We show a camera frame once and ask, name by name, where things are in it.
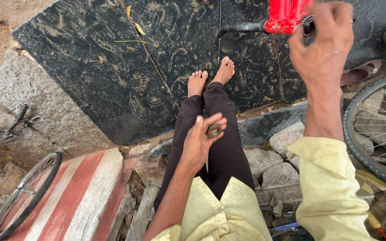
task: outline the blue object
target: blue object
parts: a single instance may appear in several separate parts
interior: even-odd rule
[[[276,231],[283,231],[283,230],[287,230],[287,229],[291,229],[291,228],[297,228],[297,227],[300,227],[299,223],[297,223],[297,222],[290,222],[290,223],[287,223],[287,224],[284,224],[284,225],[276,226],[275,230]]]

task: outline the shirt sleeve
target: shirt sleeve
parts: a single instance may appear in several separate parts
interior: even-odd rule
[[[368,204],[356,196],[360,188],[345,143],[324,137],[302,137],[286,148],[300,156],[303,201],[297,222],[316,241],[375,240],[364,226]]]
[[[151,241],[180,241],[181,226],[178,224],[172,225],[164,231],[160,232]]]

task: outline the dry leaf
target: dry leaf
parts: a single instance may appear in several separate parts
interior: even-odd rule
[[[130,18],[130,8],[131,8],[132,6],[128,6],[127,7],[127,18]]]
[[[135,24],[135,26],[136,26],[136,29],[138,29],[138,32],[140,32],[142,35],[145,35],[144,31],[142,30],[139,24]]]

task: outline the bicycle frame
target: bicycle frame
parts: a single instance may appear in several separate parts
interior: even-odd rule
[[[265,23],[267,33],[292,34],[294,26],[309,13],[306,6],[314,0],[270,0],[269,20]]]

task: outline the yellow shirt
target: yellow shirt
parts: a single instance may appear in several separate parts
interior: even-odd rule
[[[364,226],[367,203],[345,143],[322,137],[302,137],[286,148],[301,157],[303,201],[297,222],[316,241],[374,240]],[[159,233],[153,241],[271,241],[255,192],[231,178],[218,200],[200,177],[194,178],[183,222]]]

